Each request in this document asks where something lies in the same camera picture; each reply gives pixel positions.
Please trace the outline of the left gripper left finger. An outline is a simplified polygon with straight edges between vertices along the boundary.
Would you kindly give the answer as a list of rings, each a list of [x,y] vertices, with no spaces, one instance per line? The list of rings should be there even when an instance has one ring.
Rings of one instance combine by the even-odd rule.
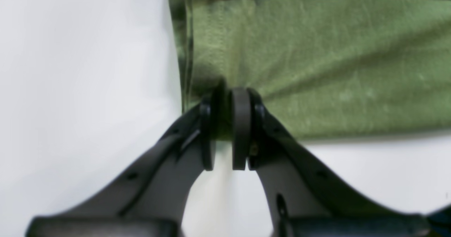
[[[27,237],[183,237],[187,197],[213,170],[216,96],[209,93],[159,141],[94,196],[63,213],[37,216]]]

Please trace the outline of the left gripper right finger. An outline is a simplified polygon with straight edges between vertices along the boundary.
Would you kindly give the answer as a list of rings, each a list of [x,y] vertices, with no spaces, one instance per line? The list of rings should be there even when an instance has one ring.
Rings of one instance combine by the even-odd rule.
[[[233,169],[257,173],[273,237],[427,237],[420,214],[396,212],[356,191],[300,145],[252,89],[231,91]]]

